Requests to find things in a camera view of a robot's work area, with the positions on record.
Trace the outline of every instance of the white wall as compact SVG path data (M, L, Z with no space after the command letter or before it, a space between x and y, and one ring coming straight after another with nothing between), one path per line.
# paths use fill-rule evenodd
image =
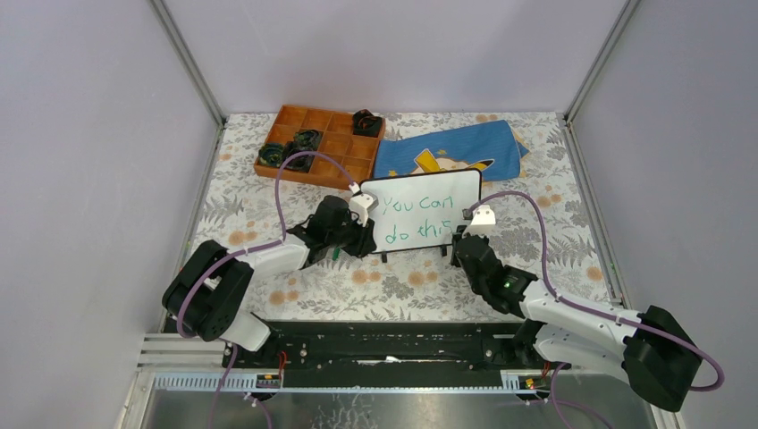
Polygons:
M576 121L631 298L726 371L688 395L687 429L755 427L756 17L751 0L643 2Z
M169 0L226 113L565 111L624 0Z
M111 427L210 120L147 1L0 8L0 426Z

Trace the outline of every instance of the wooden organizer box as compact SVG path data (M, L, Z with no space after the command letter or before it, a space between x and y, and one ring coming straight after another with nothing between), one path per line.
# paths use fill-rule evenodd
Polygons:
M318 130L322 133L318 152L338 162L356 183L371 177L374 171L376 150L384 136L384 121L377 137L353 135L353 115L330 110L312 109L300 105L283 105L276 115L274 126L268 131L265 143L281 145L292 141L295 133L302 130ZM276 177L278 168L260 164L256 158L253 166L256 174ZM328 188L347 189L348 180L332 163L316 156L308 172L284 169L282 179Z

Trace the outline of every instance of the black whiteboard frame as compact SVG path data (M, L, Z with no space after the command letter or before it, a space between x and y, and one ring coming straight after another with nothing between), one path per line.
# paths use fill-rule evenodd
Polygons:
M482 200L482 172L480 170L477 170L476 168L463 168L460 170L448 170L444 172L425 172L424 174L403 174L401 176L391 176L391 177L377 177L375 179L366 179L364 181L361 181L359 183L359 186L363 188L363 184L369 181L391 181L394 179L407 179L408 177L414 177L414 176L432 176L435 174L448 174L448 173L454 173L454 172L478 172L479 173L479 196L477 197L476 201ZM450 244L435 244L432 246L423 246L421 248L402 248L399 250L381 250L376 252L371 252L370 255L387 255L389 253L396 253L396 252L407 252L409 250L420 250L422 248L447 248L448 246L451 246Z

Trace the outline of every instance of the folded blue fabric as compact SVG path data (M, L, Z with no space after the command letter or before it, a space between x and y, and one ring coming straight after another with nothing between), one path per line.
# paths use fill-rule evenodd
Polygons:
M374 177L476 168L484 181L504 181L521 173L529 151L505 121L485 122L398 141L382 140Z

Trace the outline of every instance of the floral pattern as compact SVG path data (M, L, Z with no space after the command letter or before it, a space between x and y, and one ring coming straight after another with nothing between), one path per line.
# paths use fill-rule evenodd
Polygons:
M551 280L557 287L589 299L607 299L608 289L584 202L555 114L382 114L385 138L404 139L477 122L504 119L531 150L523 160L526 177L488 182L482 196L514 189L532 195L547 225ZM229 117L198 228L194 250L205 240L231 249L279 237L274 180L253 171L257 151L274 123L274 114ZM348 191L284 181L284 218L288 226L312 214L329 194ZM539 225L531 206L520 198L489 203L498 214L491 245L503 263L540 272ZM362 260L344 252L305 270L254 279L244 306L266 319L405 320L491 322L514 320L492 310L471 292L465 275L450 266L439 249L391 253Z

